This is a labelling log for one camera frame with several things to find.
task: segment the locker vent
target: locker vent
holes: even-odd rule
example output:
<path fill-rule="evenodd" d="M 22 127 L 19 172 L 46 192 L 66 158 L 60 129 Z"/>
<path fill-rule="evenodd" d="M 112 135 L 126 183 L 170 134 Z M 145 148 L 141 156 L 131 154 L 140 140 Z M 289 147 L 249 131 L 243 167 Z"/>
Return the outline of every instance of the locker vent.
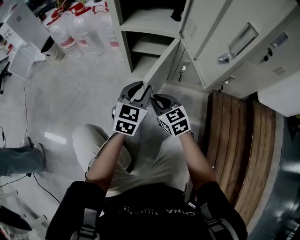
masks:
<path fill-rule="evenodd" d="M 285 73 L 285 70 L 282 67 L 278 67 L 278 68 L 274 69 L 273 72 L 276 73 L 278 76 L 280 76 L 283 73 Z"/>
<path fill-rule="evenodd" d="M 187 20 L 186 30 L 187 30 L 187 33 L 189 34 L 189 36 L 191 37 L 191 39 L 193 39 L 197 32 L 197 26 L 194 24 L 194 22 L 190 18 L 188 18 L 188 20 Z"/>

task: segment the wooden pallet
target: wooden pallet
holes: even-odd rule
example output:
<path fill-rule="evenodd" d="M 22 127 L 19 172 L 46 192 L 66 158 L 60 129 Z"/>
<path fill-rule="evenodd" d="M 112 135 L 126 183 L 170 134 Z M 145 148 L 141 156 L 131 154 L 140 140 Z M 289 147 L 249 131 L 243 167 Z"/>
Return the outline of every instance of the wooden pallet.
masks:
<path fill-rule="evenodd" d="M 255 100 L 214 91 L 208 100 L 202 151 L 229 202 L 248 224 L 272 159 L 275 112 Z"/>

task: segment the knee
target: knee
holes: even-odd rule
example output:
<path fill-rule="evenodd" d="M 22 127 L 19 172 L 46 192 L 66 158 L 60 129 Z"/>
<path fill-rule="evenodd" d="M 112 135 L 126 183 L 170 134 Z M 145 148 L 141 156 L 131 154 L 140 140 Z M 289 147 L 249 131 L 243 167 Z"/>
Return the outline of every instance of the knee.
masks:
<path fill-rule="evenodd" d="M 75 131 L 72 134 L 73 140 L 82 139 L 82 136 L 87 135 L 93 130 L 93 125 L 89 123 L 81 124 L 76 127 Z"/>

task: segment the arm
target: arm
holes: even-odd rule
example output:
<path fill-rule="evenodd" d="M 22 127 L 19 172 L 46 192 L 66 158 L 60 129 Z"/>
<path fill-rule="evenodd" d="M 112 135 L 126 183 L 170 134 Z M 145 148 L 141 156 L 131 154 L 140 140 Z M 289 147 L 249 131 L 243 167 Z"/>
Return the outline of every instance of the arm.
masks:
<path fill-rule="evenodd" d="M 125 135 L 117 134 L 106 144 L 100 156 L 95 159 L 91 166 L 86 176 L 86 182 L 96 183 L 107 192 L 117 166 L 124 139 Z"/>
<path fill-rule="evenodd" d="M 206 182 L 216 181 L 216 176 L 206 157 L 189 133 L 179 136 L 192 183 L 197 190 Z"/>

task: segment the qr-like marker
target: qr-like marker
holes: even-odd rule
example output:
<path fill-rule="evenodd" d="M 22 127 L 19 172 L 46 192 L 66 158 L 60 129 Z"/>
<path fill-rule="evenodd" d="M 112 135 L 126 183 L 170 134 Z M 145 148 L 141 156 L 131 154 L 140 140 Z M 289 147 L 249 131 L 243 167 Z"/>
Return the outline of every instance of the qr-like marker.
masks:
<path fill-rule="evenodd" d="M 124 118 L 130 121 L 137 122 L 140 110 L 135 107 L 123 105 L 120 111 L 120 118 Z"/>
<path fill-rule="evenodd" d="M 168 132 L 169 134 L 172 134 L 168 125 L 166 125 L 163 121 L 159 120 L 160 121 L 160 124 L 161 124 L 161 127 L 166 131 Z"/>
<path fill-rule="evenodd" d="M 133 131 L 135 130 L 135 125 L 128 123 L 128 122 L 123 122 L 118 120 L 116 130 L 119 132 L 127 133 L 127 134 L 132 134 Z"/>
<path fill-rule="evenodd" d="M 188 122 L 186 119 L 172 125 L 175 136 L 188 130 Z"/>
<path fill-rule="evenodd" d="M 184 114 L 182 113 L 182 111 L 177 108 L 171 112 L 168 112 L 167 114 L 167 118 L 170 121 L 170 123 L 173 123 L 181 118 L 184 118 Z"/>

